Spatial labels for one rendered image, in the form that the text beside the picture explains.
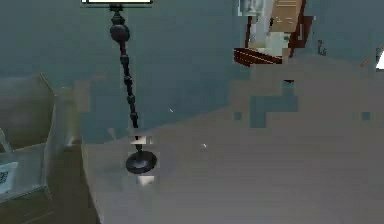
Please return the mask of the brown room door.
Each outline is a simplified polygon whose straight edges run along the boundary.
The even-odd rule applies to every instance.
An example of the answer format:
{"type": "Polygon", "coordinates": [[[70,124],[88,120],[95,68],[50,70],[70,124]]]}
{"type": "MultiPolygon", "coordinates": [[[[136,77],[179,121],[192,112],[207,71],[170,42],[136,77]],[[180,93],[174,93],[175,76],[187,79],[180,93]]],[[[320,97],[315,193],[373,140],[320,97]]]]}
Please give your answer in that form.
{"type": "Polygon", "coordinates": [[[306,0],[274,0],[271,32],[293,33],[305,8],[306,0]]]}

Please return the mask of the black floor lamp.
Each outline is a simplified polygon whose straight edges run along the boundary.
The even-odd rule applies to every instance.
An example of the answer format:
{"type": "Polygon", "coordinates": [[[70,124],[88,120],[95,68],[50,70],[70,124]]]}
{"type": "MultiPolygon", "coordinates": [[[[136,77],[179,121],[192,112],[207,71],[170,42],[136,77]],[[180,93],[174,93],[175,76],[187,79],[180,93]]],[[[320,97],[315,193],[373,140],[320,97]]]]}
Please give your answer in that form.
{"type": "MultiPolygon", "coordinates": [[[[130,59],[127,53],[126,43],[130,40],[130,30],[126,25],[124,17],[121,15],[125,8],[135,8],[150,6],[153,0],[80,0],[82,6],[96,7],[105,5],[113,13],[110,37],[119,46],[120,63],[123,69],[123,81],[127,92],[127,103],[130,108],[130,119],[134,130],[139,128],[138,113],[136,110],[136,98],[133,93],[133,78],[130,74],[130,59]]],[[[143,149],[143,144],[135,145],[136,152],[128,156],[125,166],[133,174],[143,174],[151,171],[157,164],[157,157],[150,151],[143,149]]]]}

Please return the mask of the dark red wooden frame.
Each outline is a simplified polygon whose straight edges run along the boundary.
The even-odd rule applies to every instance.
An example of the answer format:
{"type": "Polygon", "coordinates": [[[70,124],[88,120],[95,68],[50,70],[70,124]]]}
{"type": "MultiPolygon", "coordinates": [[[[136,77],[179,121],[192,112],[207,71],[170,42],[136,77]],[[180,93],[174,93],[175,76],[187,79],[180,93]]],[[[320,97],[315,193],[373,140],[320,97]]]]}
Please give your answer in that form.
{"type": "Polygon", "coordinates": [[[247,48],[235,48],[233,50],[234,61],[250,67],[252,64],[281,64],[282,58],[260,53],[247,48]]]}

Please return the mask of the white paper with black print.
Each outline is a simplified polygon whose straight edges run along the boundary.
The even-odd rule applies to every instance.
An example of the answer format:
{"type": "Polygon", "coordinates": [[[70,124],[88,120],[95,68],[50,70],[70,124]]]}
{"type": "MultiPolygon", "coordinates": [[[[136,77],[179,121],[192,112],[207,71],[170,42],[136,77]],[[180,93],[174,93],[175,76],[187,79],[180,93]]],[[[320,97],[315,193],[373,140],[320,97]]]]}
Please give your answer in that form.
{"type": "Polygon", "coordinates": [[[13,188],[17,162],[0,165],[0,194],[9,192],[13,188]]]}

